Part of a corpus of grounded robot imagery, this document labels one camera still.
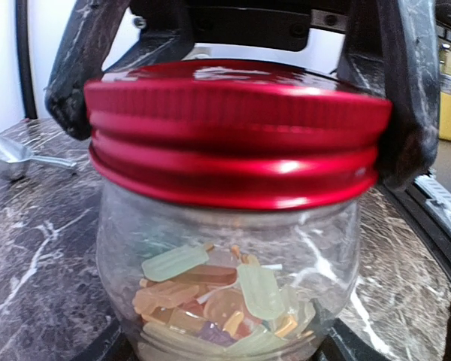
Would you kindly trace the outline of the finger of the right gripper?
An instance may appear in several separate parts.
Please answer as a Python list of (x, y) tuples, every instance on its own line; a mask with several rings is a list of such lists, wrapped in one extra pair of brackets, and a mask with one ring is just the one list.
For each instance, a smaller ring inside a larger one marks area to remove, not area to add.
[(433, 1), (353, 1), (337, 67), (341, 80), (392, 102), (377, 168), (407, 187), (437, 155), (440, 66)]
[(76, 2), (56, 54), (45, 105), (62, 130), (79, 141), (91, 135), (84, 85), (103, 77), (103, 63), (127, 10), (142, 17), (146, 27), (110, 71), (178, 61), (195, 45), (184, 1)]

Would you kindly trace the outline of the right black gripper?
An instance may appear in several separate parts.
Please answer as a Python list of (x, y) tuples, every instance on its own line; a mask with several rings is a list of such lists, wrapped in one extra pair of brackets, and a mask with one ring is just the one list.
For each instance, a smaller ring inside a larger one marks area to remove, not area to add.
[(159, 41), (172, 53), (197, 43), (298, 52), (310, 30), (343, 32), (350, 1), (132, 1), (146, 22), (140, 40)]

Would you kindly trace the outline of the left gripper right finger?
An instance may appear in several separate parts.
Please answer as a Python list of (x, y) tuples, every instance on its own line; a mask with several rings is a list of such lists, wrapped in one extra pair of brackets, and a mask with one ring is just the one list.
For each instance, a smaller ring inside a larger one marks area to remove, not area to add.
[(319, 360), (325, 361), (389, 361), (370, 347), (342, 320), (336, 319), (329, 335), (319, 347)]

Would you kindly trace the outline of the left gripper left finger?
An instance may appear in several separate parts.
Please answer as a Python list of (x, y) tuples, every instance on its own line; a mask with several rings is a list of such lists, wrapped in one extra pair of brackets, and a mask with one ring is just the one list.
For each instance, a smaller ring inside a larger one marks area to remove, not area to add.
[(111, 323), (85, 350), (71, 361), (135, 360), (131, 344), (119, 323)]

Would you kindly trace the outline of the clear glass jar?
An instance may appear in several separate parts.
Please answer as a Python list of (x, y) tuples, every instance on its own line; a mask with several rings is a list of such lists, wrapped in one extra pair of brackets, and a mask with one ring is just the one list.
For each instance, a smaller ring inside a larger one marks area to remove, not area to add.
[(139, 359), (305, 360), (356, 285), (359, 204), (198, 208), (105, 182), (96, 254)]

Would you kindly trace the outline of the red jar lid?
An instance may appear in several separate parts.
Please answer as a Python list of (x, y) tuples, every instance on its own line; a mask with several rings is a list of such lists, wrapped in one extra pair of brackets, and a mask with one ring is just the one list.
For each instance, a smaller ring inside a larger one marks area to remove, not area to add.
[(278, 211), (360, 196), (392, 103), (302, 68), (203, 59), (85, 88), (89, 152), (112, 183), (181, 205)]

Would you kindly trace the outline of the metal scoop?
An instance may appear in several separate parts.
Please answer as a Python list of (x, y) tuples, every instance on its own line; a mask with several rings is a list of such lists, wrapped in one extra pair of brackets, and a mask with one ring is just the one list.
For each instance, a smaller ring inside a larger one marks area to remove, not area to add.
[(0, 178), (18, 181), (26, 175), (33, 162), (76, 171), (77, 163), (68, 159), (36, 155), (33, 150), (17, 141), (0, 136)]

